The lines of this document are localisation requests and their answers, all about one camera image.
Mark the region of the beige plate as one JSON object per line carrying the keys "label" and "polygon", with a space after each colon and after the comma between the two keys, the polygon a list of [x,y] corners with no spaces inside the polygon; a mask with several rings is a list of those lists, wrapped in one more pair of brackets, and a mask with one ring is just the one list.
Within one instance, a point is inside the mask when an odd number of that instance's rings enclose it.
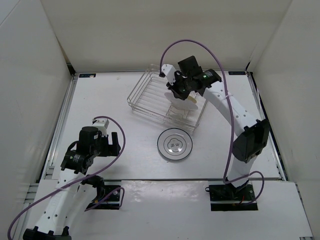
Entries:
{"label": "beige plate", "polygon": [[194,104],[196,104],[197,103],[197,100],[194,98],[194,97],[192,97],[192,96],[188,96],[188,98],[187,98],[189,101],[191,101],[191,102],[193,102]]}

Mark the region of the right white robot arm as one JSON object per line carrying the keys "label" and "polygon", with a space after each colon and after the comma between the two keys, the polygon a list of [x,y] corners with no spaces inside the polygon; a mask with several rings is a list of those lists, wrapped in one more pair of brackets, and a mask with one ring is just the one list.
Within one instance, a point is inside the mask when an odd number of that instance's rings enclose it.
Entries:
{"label": "right white robot arm", "polygon": [[163,64],[161,74],[166,77],[169,100],[185,103],[195,92],[211,103],[231,126],[232,161],[226,165],[224,193],[230,200],[238,199],[249,182],[252,165],[267,145],[270,124],[250,114],[225,90],[225,83],[213,69],[204,71],[194,56],[178,62],[179,69]]}

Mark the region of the aluminium table rail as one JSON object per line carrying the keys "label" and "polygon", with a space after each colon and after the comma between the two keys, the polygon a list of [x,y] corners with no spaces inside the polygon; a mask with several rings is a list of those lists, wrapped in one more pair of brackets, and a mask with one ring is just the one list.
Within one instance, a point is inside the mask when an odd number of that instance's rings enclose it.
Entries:
{"label": "aluminium table rail", "polygon": [[48,180],[53,176],[53,172],[55,169],[56,160],[59,152],[60,140],[65,129],[65,125],[68,118],[68,113],[72,103],[72,98],[76,88],[77,80],[78,80],[78,74],[75,73],[71,76],[71,80],[69,82],[67,91],[65,93],[62,107],[60,109],[60,113],[56,123],[56,127],[54,129],[54,133],[50,142],[50,146],[49,146],[38,182],[31,183],[29,185],[29,188],[24,200],[24,204],[31,204],[34,201],[40,180],[46,180],[46,179]]}

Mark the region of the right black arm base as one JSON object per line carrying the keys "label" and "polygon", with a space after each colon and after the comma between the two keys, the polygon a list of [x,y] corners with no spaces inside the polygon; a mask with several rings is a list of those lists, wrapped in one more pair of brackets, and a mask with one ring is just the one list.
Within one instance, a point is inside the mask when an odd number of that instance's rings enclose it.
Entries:
{"label": "right black arm base", "polygon": [[209,193],[210,210],[212,212],[257,211],[258,204],[252,184],[235,192],[230,185],[214,184],[205,188]]}

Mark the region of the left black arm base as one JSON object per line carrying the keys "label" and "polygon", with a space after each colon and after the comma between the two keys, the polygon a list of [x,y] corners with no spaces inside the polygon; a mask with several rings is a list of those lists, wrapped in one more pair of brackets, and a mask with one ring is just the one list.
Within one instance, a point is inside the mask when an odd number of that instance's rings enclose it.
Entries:
{"label": "left black arm base", "polygon": [[107,181],[96,190],[96,197],[86,207],[89,210],[119,210],[123,204],[125,190],[121,181]]}

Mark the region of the silver wire dish rack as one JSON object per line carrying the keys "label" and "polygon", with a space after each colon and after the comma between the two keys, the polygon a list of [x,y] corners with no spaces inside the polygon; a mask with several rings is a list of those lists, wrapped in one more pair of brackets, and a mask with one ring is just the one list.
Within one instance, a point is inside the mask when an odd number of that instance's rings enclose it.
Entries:
{"label": "silver wire dish rack", "polygon": [[205,112],[207,101],[198,93],[191,93],[195,98],[197,109],[184,110],[176,108],[166,97],[167,80],[159,77],[160,67],[150,64],[127,97],[128,105],[133,111],[146,115],[166,125],[184,129],[193,133],[199,126]]}

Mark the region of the white patterned plate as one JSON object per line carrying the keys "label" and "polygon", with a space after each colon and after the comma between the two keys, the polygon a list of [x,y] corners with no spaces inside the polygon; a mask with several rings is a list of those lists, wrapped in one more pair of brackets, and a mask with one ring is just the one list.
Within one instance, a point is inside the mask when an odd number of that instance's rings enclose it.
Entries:
{"label": "white patterned plate", "polygon": [[191,154],[193,140],[186,131],[180,128],[168,128],[158,136],[157,150],[166,160],[182,161]]}

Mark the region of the left blue corner sticker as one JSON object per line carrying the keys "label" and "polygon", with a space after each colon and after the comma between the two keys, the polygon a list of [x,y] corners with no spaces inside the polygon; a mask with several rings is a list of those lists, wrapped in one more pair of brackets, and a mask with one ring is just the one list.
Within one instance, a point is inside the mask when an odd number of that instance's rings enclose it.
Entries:
{"label": "left blue corner sticker", "polygon": [[96,74],[95,73],[82,73],[79,74],[79,78],[95,78]]}

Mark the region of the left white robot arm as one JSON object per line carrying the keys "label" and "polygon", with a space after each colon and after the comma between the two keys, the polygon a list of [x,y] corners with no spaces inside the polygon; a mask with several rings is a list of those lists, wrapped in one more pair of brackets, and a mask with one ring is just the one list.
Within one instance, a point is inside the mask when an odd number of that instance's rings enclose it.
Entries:
{"label": "left white robot arm", "polygon": [[121,152],[118,134],[107,134],[106,127],[85,126],[72,142],[60,165],[56,193],[32,228],[23,233],[24,240],[70,240],[71,229],[92,200],[105,194],[103,178],[91,174],[89,167],[96,157],[118,157]]}

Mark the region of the blue corner sticker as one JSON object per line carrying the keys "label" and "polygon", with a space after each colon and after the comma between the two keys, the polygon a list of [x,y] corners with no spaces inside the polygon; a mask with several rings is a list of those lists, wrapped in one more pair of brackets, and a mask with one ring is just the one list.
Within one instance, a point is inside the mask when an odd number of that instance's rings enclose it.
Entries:
{"label": "blue corner sticker", "polygon": [[96,74],[95,73],[82,73],[79,74],[79,78],[95,78]]}
{"label": "blue corner sticker", "polygon": [[242,75],[246,75],[245,71],[228,71],[228,74],[230,76],[242,76]]}

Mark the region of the right blue corner sticker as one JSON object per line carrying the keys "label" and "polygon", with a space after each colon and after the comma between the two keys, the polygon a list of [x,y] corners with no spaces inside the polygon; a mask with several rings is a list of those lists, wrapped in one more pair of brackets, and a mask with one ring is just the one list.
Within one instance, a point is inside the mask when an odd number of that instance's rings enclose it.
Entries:
{"label": "right blue corner sticker", "polygon": [[228,71],[228,74],[230,76],[242,76],[242,75],[246,75],[245,71]]}

